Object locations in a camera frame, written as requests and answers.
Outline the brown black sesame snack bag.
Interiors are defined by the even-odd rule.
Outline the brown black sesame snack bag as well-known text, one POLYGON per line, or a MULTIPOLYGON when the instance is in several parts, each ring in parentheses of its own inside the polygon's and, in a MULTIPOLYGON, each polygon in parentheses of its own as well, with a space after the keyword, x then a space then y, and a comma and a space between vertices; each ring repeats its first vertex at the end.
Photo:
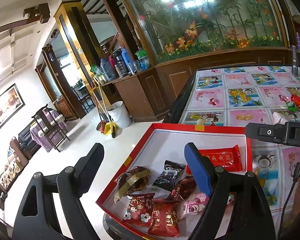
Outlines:
POLYGON ((144 166, 135 166, 131 170, 120 174, 116 180, 114 203, 133 192, 141 191, 148 185, 151 175, 150 169, 144 166))

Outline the green candy wrapper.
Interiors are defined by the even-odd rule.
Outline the green candy wrapper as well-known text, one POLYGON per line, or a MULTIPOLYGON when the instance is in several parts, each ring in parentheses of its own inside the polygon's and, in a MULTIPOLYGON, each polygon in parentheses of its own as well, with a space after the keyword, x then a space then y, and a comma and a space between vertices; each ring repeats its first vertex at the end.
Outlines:
POLYGON ((293 101, 286 102, 286 105, 290 112, 297 112, 299 110, 298 106, 293 101))

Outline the red rectangular snack packet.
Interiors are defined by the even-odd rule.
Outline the red rectangular snack packet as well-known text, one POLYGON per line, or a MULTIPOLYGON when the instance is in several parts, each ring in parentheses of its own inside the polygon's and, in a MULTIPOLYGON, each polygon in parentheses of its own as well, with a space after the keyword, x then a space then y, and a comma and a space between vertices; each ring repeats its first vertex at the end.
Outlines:
POLYGON ((239 146, 199 150, 202 156, 208 157, 214 166, 221 166, 228 172, 242 172, 243 166, 239 146))

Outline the floral sofa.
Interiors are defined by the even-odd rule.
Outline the floral sofa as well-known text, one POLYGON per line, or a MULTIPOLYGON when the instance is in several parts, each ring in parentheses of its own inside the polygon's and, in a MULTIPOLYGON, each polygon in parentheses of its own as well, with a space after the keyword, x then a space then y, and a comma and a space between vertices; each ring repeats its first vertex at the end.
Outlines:
POLYGON ((4 192, 10 190, 13 183, 29 163, 29 160, 21 151, 19 141, 16 137, 12 137, 10 140, 8 153, 10 155, 7 157, 7 163, 0 174, 0 187, 4 192))

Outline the silver flashlight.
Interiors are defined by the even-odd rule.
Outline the silver flashlight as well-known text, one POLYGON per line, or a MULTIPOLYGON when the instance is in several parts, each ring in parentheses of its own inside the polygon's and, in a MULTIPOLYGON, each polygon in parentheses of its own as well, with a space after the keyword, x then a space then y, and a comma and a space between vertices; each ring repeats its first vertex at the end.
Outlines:
POLYGON ((291 71, 294 76, 297 76, 298 74, 298 58, 297 58, 297 53, 296 53, 296 46, 292 45, 292 66, 291 66, 291 71))

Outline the dark red square snack packet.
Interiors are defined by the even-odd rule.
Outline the dark red square snack packet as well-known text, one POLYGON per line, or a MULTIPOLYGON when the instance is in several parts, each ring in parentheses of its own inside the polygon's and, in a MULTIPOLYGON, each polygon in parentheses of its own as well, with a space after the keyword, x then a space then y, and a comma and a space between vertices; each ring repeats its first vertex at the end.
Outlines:
POLYGON ((153 200, 153 212, 148 234, 160 237, 179 237, 178 204, 178 201, 165 199, 153 200))

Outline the black snack packet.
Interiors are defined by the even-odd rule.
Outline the black snack packet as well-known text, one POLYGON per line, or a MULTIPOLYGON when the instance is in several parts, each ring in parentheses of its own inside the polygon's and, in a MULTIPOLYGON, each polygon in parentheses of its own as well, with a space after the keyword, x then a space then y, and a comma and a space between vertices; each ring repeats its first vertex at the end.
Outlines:
POLYGON ((174 189, 176 178, 185 170, 186 165, 165 160, 164 170, 153 182, 153 186, 171 192, 174 189))

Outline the dark wooden chair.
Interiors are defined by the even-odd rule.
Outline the dark wooden chair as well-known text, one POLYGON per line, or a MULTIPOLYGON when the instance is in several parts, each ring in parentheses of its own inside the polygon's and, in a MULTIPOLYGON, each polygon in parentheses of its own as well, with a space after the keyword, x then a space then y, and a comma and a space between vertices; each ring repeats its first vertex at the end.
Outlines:
POLYGON ((33 123, 30 126, 31 138, 42 146, 46 152, 52 149, 60 152, 59 147, 65 141, 70 141, 67 136, 65 117, 58 114, 48 105, 40 108, 32 117, 33 123))

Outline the red flower snack packet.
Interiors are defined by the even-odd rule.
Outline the red flower snack packet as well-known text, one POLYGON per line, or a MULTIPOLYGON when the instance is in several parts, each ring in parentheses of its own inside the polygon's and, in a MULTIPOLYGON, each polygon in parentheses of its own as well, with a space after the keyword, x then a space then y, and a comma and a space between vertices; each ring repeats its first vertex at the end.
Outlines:
POLYGON ((123 216, 123 222, 149 227, 153 213, 153 198, 155 193, 130 194, 129 203, 123 216))

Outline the framed landscape painting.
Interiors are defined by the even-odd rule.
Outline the framed landscape painting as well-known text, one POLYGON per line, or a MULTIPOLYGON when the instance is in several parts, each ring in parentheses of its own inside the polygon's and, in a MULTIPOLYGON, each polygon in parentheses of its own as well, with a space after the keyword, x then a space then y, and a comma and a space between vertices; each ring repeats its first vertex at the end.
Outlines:
POLYGON ((24 106, 25 102, 14 83, 0 95, 0 129, 24 106))

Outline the yellow dustpan and broom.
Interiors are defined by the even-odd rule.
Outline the yellow dustpan and broom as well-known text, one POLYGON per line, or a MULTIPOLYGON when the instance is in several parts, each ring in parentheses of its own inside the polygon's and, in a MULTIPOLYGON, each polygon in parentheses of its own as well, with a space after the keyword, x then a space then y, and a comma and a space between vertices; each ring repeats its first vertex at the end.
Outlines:
POLYGON ((97 103, 98 114, 100 117, 100 124, 98 125, 97 130, 103 135, 110 135, 112 138, 115 138, 117 126, 108 113, 101 84, 96 77, 94 77, 93 83, 93 95, 97 103))

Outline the white plastic bucket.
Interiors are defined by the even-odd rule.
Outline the white plastic bucket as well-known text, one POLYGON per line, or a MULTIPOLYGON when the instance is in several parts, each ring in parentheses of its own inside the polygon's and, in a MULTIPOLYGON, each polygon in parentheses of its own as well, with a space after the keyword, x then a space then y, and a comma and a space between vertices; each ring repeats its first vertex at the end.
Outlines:
POLYGON ((111 119, 120 129, 127 128, 131 125, 132 119, 123 101, 113 103, 107 108, 107 111, 111 119))

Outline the brown wooden side counter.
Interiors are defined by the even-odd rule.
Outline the brown wooden side counter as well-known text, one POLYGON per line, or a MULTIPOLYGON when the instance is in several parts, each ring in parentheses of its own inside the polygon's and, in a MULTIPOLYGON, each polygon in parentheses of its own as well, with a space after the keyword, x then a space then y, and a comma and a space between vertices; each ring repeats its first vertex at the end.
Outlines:
POLYGON ((192 75, 190 67, 163 66, 110 81, 102 89, 111 104, 123 101, 134 122, 163 119, 192 75))

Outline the grey plastic jug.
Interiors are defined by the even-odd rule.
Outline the grey plastic jug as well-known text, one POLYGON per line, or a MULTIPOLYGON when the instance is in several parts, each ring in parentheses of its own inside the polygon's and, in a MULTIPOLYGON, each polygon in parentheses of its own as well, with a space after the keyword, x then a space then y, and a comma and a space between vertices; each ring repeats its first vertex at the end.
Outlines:
POLYGON ((103 74, 108 79, 108 81, 112 81, 116 79, 117 75, 108 59, 106 59, 105 57, 101 58, 100 67, 102 69, 103 74))

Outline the black thermos flask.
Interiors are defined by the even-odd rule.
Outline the black thermos flask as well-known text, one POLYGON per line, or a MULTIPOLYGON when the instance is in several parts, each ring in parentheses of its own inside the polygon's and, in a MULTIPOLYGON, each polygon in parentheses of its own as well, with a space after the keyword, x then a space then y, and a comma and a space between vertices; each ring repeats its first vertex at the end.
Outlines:
POLYGON ((120 50, 115 50, 113 52, 113 57, 114 57, 114 60, 116 62, 115 67, 119 71, 120 76, 128 75, 129 71, 128 71, 126 63, 125 63, 125 61, 122 57, 121 51, 120 50))

